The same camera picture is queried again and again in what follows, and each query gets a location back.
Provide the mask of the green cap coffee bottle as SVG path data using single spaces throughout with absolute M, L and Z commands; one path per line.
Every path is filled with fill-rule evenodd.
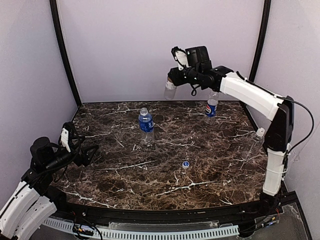
M 166 100 L 172 100 L 175 97 L 177 87 L 171 81 L 170 78 L 167 78 L 164 88 L 164 98 Z

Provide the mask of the blue label water bottle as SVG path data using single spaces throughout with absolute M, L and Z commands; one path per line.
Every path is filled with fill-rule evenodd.
M 147 146 L 154 144 L 154 121 L 152 115 L 146 107 L 140 109 L 138 116 L 139 128 L 141 131 L 141 141 Z

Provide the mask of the blue bottle cap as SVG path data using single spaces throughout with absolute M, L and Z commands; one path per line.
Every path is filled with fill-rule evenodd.
M 188 169 L 190 167 L 190 163 L 188 161 L 183 161 L 182 162 L 182 168 L 183 169 Z

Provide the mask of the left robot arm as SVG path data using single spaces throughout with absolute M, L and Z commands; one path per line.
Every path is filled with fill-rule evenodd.
M 53 174 L 71 163 L 88 166 L 98 145 L 81 147 L 85 138 L 71 142 L 68 148 L 50 142 L 48 137 L 36 139 L 30 147 L 30 168 L 0 211 L 0 238 L 28 240 L 52 214 L 72 211 L 66 193 L 52 186 Z

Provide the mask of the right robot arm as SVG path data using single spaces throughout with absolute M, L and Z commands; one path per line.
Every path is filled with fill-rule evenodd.
M 285 176 L 294 128 L 292 98 L 268 91 L 228 67 L 212 67 L 205 46 L 187 49 L 175 46 L 171 49 L 171 54 L 177 67 L 170 69 L 167 76 L 175 87 L 189 84 L 193 95 L 197 88 L 229 95 L 260 112 L 270 121 L 263 143 L 267 150 L 267 166 L 262 194 L 275 197 Z

